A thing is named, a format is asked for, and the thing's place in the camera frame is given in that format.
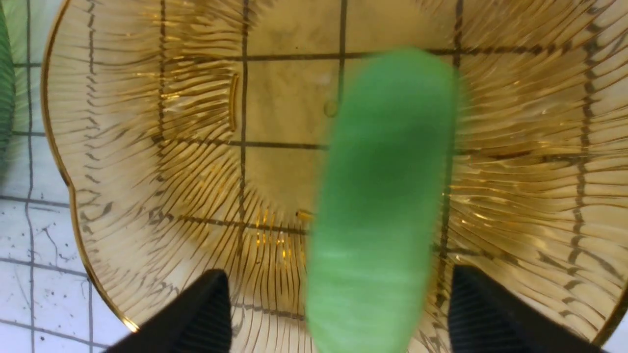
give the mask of white tile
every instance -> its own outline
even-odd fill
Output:
[[[31,102],[33,110],[33,132],[43,133],[43,118],[41,115],[41,68],[31,68]]]
[[[628,350],[628,317],[624,317],[617,330],[604,345],[608,353],[624,353]]]
[[[31,261],[31,234],[25,205],[0,200],[0,258]]]
[[[68,189],[52,157],[48,141],[41,136],[32,136],[31,144],[33,146],[33,193],[31,199],[67,204],[70,200]]]
[[[30,69],[31,79],[31,95],[30,99],[32,104],[28,105],[28,69],[16,68],[16,107],[15,117],[13,119],[13,131],[27,133],[29,129],[29,121],[31,111],[33,113],[33,127],[34,133],[43,133],[43,118],[41,116],[41,68],[33,67]]]
[[[0,318],[31,324],[31,268],[0,262]]]
[[[93,288],[93,296],[94,342],[102,345],[114,345],[131,331],[109,309],[96,288]]]
[[[0,323],[2,350],[11,353],[31,353],[31,330]]]
[[[87,344],[35,332],[35,353],[89,353]]]
[[[40,63],[62,0],[31,0],[31,62]]]
[[[35,268],[35,326],[89,340],[89,282]]]
[[[3,0],[14,63],[26,63],[26,1]]]
[[[30,188],[28,137],[13,136],[0,168],[0,195],[26,198]]]
[[[35,263],[85,273],[72,230],[70,210],[30,204],[28,213],[35,236]]]

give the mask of white surface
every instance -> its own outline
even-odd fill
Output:
[[[41,59],[61,0],[0,1],[10,22],[18,77],[16,134],[0,187],[0,352],[102,352],[129,331],[85,273],[74,240],[67,189],[43,135],[41,118]]]

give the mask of black ribbed object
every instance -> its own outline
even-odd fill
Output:
[[[601,352],[473,267],[454,269],[448,324],[453,353]],[[227,353],[232,334],[227,275],[214,269],[108,352]]]
[[[448,324],[454,353],[601,352],[470,266],[453,271]]]
[[[228,353],[231,336],[229,282],[213,269],[108,352]]]

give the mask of gold rim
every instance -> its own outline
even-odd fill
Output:
[[[44,51],[44,58],[41,65],[41,87],[43,88],[41,90],[41,115],[43,119],[43,126],[46,132],[48,145],[50,146],[50,151],[52,152],[52,156],[55,159],[55,164],[57,164],[57,169],[59,169],[61,177],[63,178],[63,181],[68,188],[68,193],[70,196],[70,216],[72,217],[72,229],[74,231],[74,238],[77,242],[78,253],[80,254],[83,266],[85,266],[85,270],[87,271],[87,276],[89,276],[89,279],[96,287],[96,291],[98,291],[100,297],[105,301],[105,303],[107,303],[107,306],[118,317],[118,319],[120,319],[120,321],[122,321],[122,323],[126,327],[128,327],[129,330],[131,330],[132,332],[137,332],[139,326],[135,324],[130,318],[126,317],[124,313],[122,313],[122,311],[116,306],[116,304],[114,304],[111,298],[109,298],[109,295],[107,295],[107,292],[102,287],[102,284],[98,280],[98,277],[96,277],[92,264],[89,262],[89,258],[87,257],[87,251],[85,250],[85,245],[83,244],[83,239],[81,239],[79,231],[79,218],[77,216],[76,192],[74,189],[74,184],[72,184],[72,179],[70,179],[70,175],[65,169],[65,165],[63,165],[61,155],[59,154],[57,144],[55,143],[55,137],[52,133],[50,112],[48,111],[48,70],[50,69],[50,57],[52,54],[52,47],[55,42],[55,37],[57,36],[57,31],[63,19],[63,15],[70,5],[70,1],[71,0],[63,0],[61,8],[59,9],[55,18],[54,25],[50,33],[48,34],[48,43],[46,44],[46,50]]]
[[[68,188],[68,193],[70,197],[70,215],[72,218],[72,229],[74,231],[74,237],[77,243],[78,252],[80,254],[81,261],[83,262],[83,265],[85,266],[85,270],[87,271],[87,275],[89,276],[90,280],[96,287],[98,294],[105,301],[105,303],[114,313],[114,315],[130,331],[137,332],[137,330],[139,329],[139,326],[136,323],[134,323],[130,318],[126,317],[125,314],[122,313],[122,311],[117,307],[117,305],[111,300],[111,298],[109,297],[109,295],[103,288],[102,284],[98,280],[98,277],[96,276],[94,269],[89,261],[89,258],[87,256],[87,251],[85,250],[85,246],[83,244],[83,240],[82,240],[80,228],[79,228],[79,219],[77,216],[77,208],[76,208],[75,188],[69,176],[69,173],[67,172],[65,165],[63,164],[63,161],[62,161],[61,155],[59,154],[59,151],[55,142],[55,137],[52,131],[52,126],[51,126],[51,121],[50,121],[50,112],[48,110],[48,71],[50,69],[50,57],[52,53],[52,48],[55,43],[57,31],[63,19],[63,15],[65,14],[67,8],[70,5],[70,1],[71,0],[63,0],[60,6],[60,9],[56,15],[56,18],[54,20],[54,25],[50,33],[48,34],[48,41],[46,44],[45,55],[43,58],[42,75],[41,75],[41,87],[43,88],[41,90],[41,112],[42,112],[42,118],[43,118],[43,125],[44,125],[46,138],[48,140],[48,144],[50,146],[50,150],[52,152],[53,158],[55,160],[55,163],[57,165],[59,172],[61,173],[63,181],[65,182]],[[235,101],[234,97],[232,97],[232,103],[231,103],[232,105],[234,104],[233,101]],[[624,285],[624,288],[622,289],[622,294],[619,297],[619,301],[615,305],[615,308],[612,310],[608,319],[606,319],[605,323],[602,325],[602,328],[598,331],[597,335],[593,338],[592,343],[599,347],[603,346],[610,339],[612,334],[615,332],[615,330],[621,323],[627,311],[628,311],[628,283]]]

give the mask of blurry green object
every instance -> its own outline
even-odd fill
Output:
[[[15,113],[15,72],[11,57],[9,31],[0,3],[0,173],[4,171],[6,150],[11,138]]]
[[[308,250],[306,318],[321,353],[408,348],[432,271],[455,77],[403,50],[373,59],[344,97]]]

